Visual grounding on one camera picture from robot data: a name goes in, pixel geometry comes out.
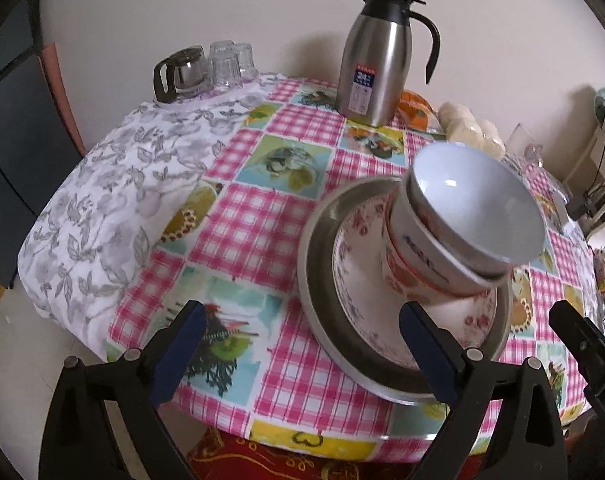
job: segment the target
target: white wall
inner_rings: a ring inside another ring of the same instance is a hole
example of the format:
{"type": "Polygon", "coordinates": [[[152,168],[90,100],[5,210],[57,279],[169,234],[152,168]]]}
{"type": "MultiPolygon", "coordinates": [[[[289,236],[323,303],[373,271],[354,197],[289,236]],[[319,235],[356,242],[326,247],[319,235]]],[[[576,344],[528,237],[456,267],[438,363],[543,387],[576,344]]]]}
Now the white wall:
{"type": "MultiPolygon", "coordinates": [[[[439,27],[431,85],[431,37],[413,27],[411,88],[434,106],[469,105],[506,139],[516,124],[545,142],[556,174],[593,131],[593,90],[605,86],[605,31],[582,0],[426,0],[439,27]]],[[[360,0],[42,0],[45,39],[88,146],[153,97],[154,65],[191,44],[248,41],[260,70],[336,80],[360,0]]]]}

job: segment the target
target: tablecloth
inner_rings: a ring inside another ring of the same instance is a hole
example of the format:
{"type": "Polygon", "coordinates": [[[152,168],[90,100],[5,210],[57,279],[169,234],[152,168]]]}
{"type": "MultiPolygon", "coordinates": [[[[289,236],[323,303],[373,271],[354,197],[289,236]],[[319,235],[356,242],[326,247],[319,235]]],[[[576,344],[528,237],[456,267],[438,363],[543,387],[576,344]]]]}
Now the tablecloth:
{"type": "Polygon", "coordinates": [[[141,104],[90,150],[39,215],[18,254],[36,311],[106,358],[116,306],[167,222],[281,75],[228,94],[141,104]]]}
{"type": "MultiPolygon", "coordinates": [[[[356,178],[400,176],[434,141],[390,126],[367,128],[333,110],[335,85],[289,78],[234,132],[227,148],[169,222],[150,262],[125,292],[107,354],[143,346],[189,299],[207,307],[209,330],[174,402],[221,430],[343,460],[415,462],[446,414],[438,403],[394,405],[355,384],[312,335],[295,286],[297,244],[316,202],[356,178]]],[[[547,323],[567,298],[594,318],[595,279],[579,232],[560,232],[544,170],[506,159],[540,205],[542,256],[511,277],[513,319],[501,360],[537,355],[564,423],[585,407],[585,382],[547,323]]],[[[486,449],[493,402],[473,452],[486,449]]]]}

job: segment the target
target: stacked bowls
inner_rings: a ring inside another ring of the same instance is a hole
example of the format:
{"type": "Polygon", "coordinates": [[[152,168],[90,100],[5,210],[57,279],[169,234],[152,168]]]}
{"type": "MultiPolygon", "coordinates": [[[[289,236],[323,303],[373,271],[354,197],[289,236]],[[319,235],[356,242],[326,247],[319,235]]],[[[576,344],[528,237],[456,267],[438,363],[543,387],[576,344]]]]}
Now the stacked bowls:
{"type": "Polygon", "coordinates": [[[407,298],[466,298],[504,282],[543,248],[544,222],[524,184],[482,152],[435,142],[417,153],[387,202],[380,262],[407,298]]]}

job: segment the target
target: cable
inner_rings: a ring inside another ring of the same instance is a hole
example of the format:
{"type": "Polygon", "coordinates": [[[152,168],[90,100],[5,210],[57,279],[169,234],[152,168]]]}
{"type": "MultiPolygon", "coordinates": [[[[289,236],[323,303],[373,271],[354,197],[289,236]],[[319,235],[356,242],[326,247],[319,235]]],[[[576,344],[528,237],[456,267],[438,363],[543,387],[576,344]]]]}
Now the cable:
{"type": "Polygon", "coordinates": [[[600,156],[600,162],[598,163],[598,170],[595,172],[595,177],[593,178],[593,182],[587,188],[585,196],[591,196],[593,193],[595,193],[595,191],[593,191],[593,192],[591,191],[591,188],[593,187],[593,184],[595,184],[595,181],[598,180],[598,175],[600,174],[600,168],[602,167],[602,161],[604,160],[604,152],[605,152],[605,139],[604,139],[604,146],[602,147],[602,155],[600,156]]]}

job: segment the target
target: chair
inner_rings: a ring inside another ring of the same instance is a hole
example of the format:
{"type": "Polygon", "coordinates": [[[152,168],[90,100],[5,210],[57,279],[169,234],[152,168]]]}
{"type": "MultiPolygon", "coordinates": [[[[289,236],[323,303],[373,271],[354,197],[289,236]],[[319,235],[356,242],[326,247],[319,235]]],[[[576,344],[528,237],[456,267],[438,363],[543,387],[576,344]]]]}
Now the chair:
{"type": "MultiPolygon", "coordinates": [[[[605,149],[605,132],[600,128],[596,128],[593,137],[589,141],[585,152],[580,156],[575,166],[571,169],[569,174],[565,177],[562,183],[568,187],[569,180],[573,177],[577,169],[583,164],[587,156],[591,158],[591,161],[600,167],[600,171],[597,175],[598,182],[605,182],[605,151],[604,156],[602,150],[605,149]]],[[[605,225],[605,187],[595,193],[592,197],[593,202],[599,204],[598,211],[591,218],[586,218],[580,222],[580,226],[585,232],[589,234],[599,226],[605,225]]]]}

